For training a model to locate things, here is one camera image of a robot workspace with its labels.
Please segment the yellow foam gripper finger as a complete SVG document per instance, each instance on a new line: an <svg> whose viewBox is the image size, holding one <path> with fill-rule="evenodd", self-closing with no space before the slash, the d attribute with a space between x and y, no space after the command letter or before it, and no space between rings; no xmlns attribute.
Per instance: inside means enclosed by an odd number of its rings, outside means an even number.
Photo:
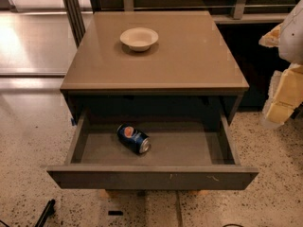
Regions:
<svg viewBox="0 0 303 227"><path fill-rule="evenodd" d="M258 43L265 47L278 47L281 32L281 24L275 26L272 30L263 35Z"/></svg>
<svg viewBox="0 0 303 227"><path fill-rule="evenodd" d="M283 125L303 102L303 65L292 63L283 72L275 71L264 105L264 119Z"/></svg>

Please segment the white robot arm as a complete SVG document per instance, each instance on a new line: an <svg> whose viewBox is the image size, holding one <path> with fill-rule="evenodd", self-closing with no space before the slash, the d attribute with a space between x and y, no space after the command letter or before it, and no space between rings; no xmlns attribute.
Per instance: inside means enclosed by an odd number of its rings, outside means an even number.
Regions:
<svg viewBox="0 0 303 227"><path fill-rule="evenodd" d="M282 126L303 102L303 0L258 43L277 47L279 57L290 63L286 70L275 71L272 75L268 99L262 110L263 125L275 129Z"/></svg>

